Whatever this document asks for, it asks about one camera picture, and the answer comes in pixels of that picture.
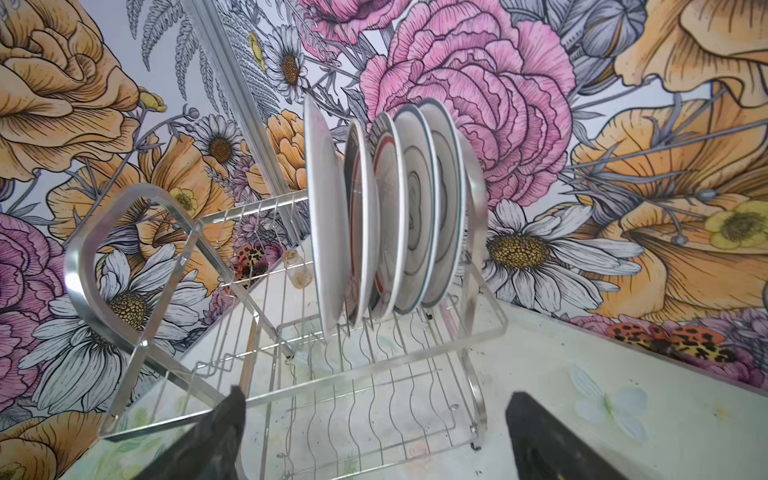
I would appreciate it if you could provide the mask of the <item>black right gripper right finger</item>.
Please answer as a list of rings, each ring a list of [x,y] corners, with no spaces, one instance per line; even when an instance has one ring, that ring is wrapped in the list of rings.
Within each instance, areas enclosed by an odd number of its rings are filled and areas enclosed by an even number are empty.
[[[520,479],[626,479],[527,392],[512,394],[505,419]]]

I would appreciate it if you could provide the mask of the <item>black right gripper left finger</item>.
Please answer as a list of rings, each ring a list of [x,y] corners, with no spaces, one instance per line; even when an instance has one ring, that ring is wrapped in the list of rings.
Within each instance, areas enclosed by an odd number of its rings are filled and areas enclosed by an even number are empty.
[[[246,423],[239,386],[163,451],[135,479],[237,479],[236,459]]]

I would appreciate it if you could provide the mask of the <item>silver metal dish rack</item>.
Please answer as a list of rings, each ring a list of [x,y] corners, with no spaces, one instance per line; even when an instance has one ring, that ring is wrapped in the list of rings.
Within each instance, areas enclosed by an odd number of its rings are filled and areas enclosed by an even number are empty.
[[[99,436],[122,443],[186,429],[206,419],[231,387],[245,398],[244,436],[235,462],[241,479],[350,478],[470,447],[480,450],[488,412],[470,348],[503,335],[509,321],[479,271],[487,232],[483,174],[469,142],[458,138],[465,168],[464,251],[460,287],[408,314],[366,317],[323,331],[314,286],[291,284],[292,265],[237,279],[203,230],[275,211],[294,213],[304,192],[191,219],[158,187],[128,189],[74,235],[65,282],[76,311],[129,356]],[[140,199],[155,201],[186,236],[143,331],[103,299],[96,256],[120,217]],[[211,261],[233,308],[184,359],[159,346],[158,332],[194,253]]]

